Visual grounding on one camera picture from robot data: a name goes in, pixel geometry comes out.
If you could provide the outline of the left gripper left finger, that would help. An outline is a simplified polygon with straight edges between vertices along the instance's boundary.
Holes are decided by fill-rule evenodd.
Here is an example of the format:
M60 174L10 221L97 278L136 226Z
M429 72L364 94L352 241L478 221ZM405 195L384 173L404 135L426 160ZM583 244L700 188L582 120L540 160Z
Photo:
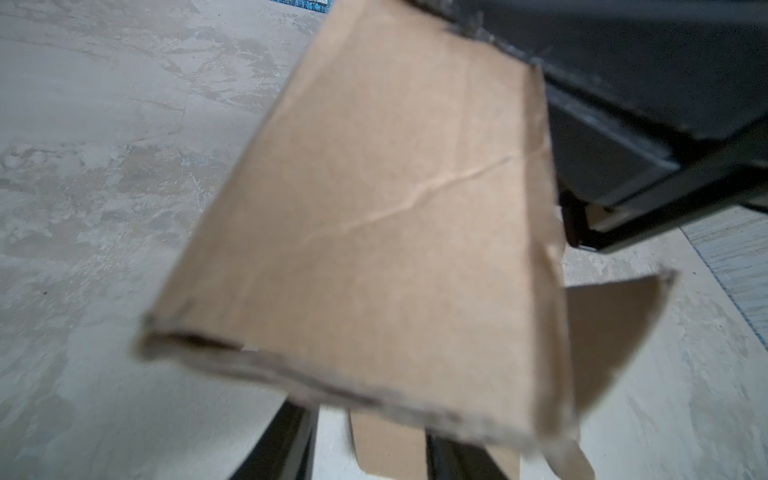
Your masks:
M317 438L318 407L283 402L231 480L310 480Z

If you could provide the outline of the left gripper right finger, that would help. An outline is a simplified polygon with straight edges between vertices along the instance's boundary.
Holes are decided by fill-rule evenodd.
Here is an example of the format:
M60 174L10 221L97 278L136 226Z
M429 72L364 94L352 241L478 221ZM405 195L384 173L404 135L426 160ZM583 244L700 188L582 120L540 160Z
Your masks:
M485 449L426 433L429 480L507 480Z

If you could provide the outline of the brown cardboard box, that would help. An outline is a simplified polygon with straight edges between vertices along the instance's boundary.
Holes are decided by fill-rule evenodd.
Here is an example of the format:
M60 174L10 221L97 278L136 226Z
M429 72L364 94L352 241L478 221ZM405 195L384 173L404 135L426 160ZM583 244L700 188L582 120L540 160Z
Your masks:
M351 415L359 467L426 433L591 479L580 415L675 275L568 287L540 71L404 1L339 1L148 310L136 350Z

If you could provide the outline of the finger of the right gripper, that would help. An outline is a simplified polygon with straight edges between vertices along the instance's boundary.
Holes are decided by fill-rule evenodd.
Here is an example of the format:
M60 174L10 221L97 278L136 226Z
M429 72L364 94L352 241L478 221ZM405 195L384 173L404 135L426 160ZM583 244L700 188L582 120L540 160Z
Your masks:
M763 1L425 1L544 76L568 243L767 209Z

